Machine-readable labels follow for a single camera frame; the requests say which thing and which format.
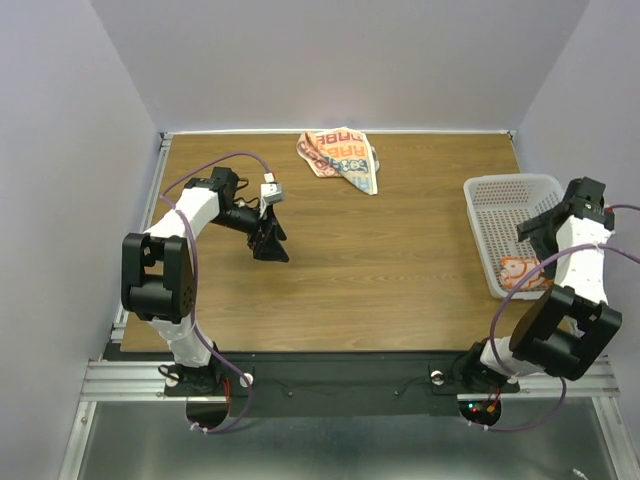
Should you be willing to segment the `orange flower towel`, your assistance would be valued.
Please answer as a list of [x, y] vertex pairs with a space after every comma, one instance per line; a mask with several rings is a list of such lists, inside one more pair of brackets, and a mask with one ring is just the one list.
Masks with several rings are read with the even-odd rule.
[[[502, 257], [500, 259], [499, 279], [506, 289], [512, 289], [522, 277], [539, 264], [536, 258]], [[548, 285], [548, 280], [540, 272], [532, 276], [522, 287], [522, 290], [536, 290]]]

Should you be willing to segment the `lettered beige towel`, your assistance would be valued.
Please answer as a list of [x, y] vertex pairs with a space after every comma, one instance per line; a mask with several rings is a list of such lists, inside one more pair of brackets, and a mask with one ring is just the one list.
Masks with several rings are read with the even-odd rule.
[[378, 194], [379, 160], [365, 133], [348, 127], [305, 131], [296, 151], [317, 177], [341, 177], [367, 195]]

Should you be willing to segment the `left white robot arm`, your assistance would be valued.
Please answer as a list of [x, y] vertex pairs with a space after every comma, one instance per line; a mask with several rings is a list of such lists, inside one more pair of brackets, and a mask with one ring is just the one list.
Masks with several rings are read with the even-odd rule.
[[256, 206], [237, 198], [240, 177], [216, 167], [190, 178], [170, 210], [142, 233], [122, 242], [121, 303], [167, 343], [174, 362], [159, 369], [168, 396], [206, 397], [228, 386], [216, 344], [197, 325], [195, 241], [209, 224], [241, 232], [254, 259], [286, 263], [287, 236], [274, 212], [282, 186], [266, 172]]

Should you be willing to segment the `aluminium rail frame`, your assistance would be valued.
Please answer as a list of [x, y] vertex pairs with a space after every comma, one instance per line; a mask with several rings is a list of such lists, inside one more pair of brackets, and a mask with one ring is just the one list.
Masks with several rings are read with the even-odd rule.
[[[178, 201], [190, 178], [228, 167], [255, 198], [266, 170], [284, 190], [274, 212], [287, 263], [253, 258], [245, 234], [209, 224], [197, 237], [195, 318], [230, 353], [470, 351], [510, 336], [546, 291], [492, 297], [467, 216], [464, 182], [524, 174], [499, 134], [373, 133], [378, 194], [319, 178], [294, 134], [178, 134], [162, 153], [146, 224]], [[532, 372], [516, 393], [460, 396], [456, 416], [192, 420], [165, 395], [158, 369], [173, 364], [150, 323], [124, 309], [129, 361], [88, 365], [64, 479], [635, 479], [622, 454], [602, 457], [567, 396], [616, 392], [600, 354], [570, 381]]]

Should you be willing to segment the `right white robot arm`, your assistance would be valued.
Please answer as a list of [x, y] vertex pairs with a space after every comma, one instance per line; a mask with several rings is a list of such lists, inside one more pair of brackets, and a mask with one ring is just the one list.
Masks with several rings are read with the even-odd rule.
[[533, 272], [550, 284], [508, 337], [477, 342], [460, 366], [472, 390], [503, 386], [532, 372], [580, 379], [622, 324], [604, 290], [604, 249], [615, 215], [604, 206], [604, 184], [572, 180], [554, 207], [515, 228], [538, 261]]

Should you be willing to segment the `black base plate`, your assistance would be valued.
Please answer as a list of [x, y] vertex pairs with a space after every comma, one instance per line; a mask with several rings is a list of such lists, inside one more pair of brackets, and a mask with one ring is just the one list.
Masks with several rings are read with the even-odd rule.
[[164, 364], [165, 395], [192, 420], [385, 415], [456, 416], [460, 396], [484, 400], [518, 385], [469, 351], [230, 353], [190, 368]]

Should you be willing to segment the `white plastic basket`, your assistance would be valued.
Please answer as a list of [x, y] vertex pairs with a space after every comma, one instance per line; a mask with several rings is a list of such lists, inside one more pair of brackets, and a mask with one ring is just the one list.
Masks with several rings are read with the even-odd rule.
[[463, 193], [489, 292], [502, 299], [508, 289], [501, 279], [501, 261], [535, 257], [530, 243], [518, 240], [517, 226], [556, 206], [564, 190], [549, 175], [501, 174], [469, 178]]

